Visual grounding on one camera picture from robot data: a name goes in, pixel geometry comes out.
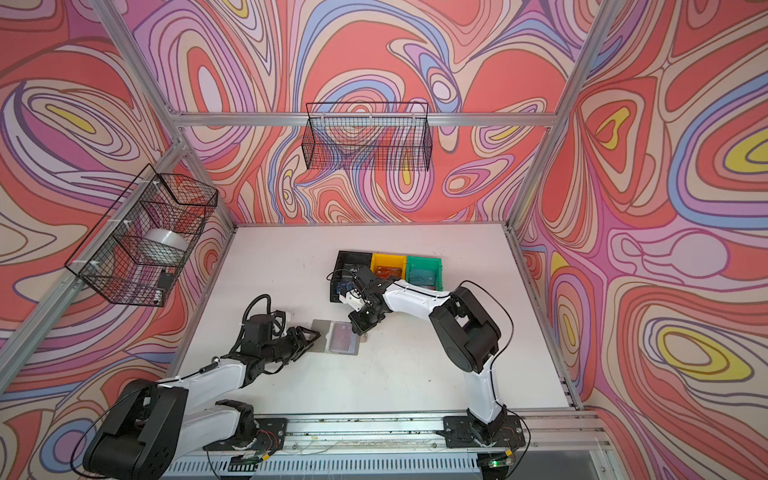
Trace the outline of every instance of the black bin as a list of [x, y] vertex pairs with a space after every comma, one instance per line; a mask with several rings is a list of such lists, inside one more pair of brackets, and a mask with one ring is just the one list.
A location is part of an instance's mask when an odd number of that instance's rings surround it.
[[357, 273], [357, 270], [361, 268], [371, 268], [372, 257], [373, 253], [371, 252], [339, 250], [339, 255], [336, 256], [336, 266], [333, 267], [333, 276], [331, 276], [331, 302], [341, 303], [339, 291], [345, 282], [352, 282], [353, 275], [350, 272]]

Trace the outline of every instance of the roll of tape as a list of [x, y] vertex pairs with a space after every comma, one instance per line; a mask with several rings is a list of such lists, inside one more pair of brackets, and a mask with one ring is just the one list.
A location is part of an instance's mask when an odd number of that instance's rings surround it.
[[164, 228], [149, 230], [139, 244], [143, 255], [163, 265], [178, 265], [190, 244], [178, 233]]

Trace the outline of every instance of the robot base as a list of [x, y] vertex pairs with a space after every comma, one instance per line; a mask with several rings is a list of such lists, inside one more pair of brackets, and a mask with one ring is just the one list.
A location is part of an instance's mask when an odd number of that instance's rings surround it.
[[253, 434], [238, 435], [240, 433], [240, 429], [238, 429], [238, 433], [231, 438], [206, 445], [204, 449], [208, 452], [223, 452], [245, 447], [247, 447], [247, 450], [255, 450], [256, 452], [282, 450], [285, 445], [287, 425], [288, 419], [256, 419], [255, 432], [263, 430], [269, 433], [255, 433], [255, 437]]
[[517, 415], [506, 415], [502, 425], [489, 442], [483, 442], [478, 438], [476, 429], [472, 426], [472, 418], [469, 415], [443, 417], [442, 426], [445, 446], [449, 449], [488, 446], [504, 447], [515, 451], [525, 446], [520, 417]]

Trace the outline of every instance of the green bin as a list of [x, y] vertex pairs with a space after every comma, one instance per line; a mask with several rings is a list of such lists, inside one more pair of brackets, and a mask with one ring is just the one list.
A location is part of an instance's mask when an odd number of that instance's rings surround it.
[[406, 282], [417, 286], [433, 286], [442, 290], [442, 260], [431, 257], [408, 257]]

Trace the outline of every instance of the colorful patterned wall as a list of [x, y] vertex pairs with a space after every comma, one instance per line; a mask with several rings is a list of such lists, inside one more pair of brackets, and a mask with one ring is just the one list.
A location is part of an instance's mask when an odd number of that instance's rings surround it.
[[628, 4], [518, 239], [630, 478], [766, 478], [768, 4]]
[[458, 127], [429, 171], [307, 170], [301, 127], [189, 127], [236, 223], [499, 221], [542, 127]]
[[308, 101], [357, 98], [423, 99], [444, 112], [508, 111], [535, 98], [531, 111], [554, 111], [595, 8], [574, 0], [128, 4], [124, 19], [179, 111], [304, 111]]
[[[123, 16], [173, 108], [303, 111], [427, 101], [437, 112], [554, 111], [596, 5], [132, 2]], [[540, 128], [441, 127], [428, 173], [307, 172], [298, 127], [187, 136], [237, 223], [498, 221]]]
[[[0, 4], [0, 348], [169, 146], [95, 20], [86, 0]], [[163, 309], [81, 293], [0, 396], [1, 480], [76, 477], [80, 433], [125, 383], [164, 374], [222, 247], [214, 217]]]

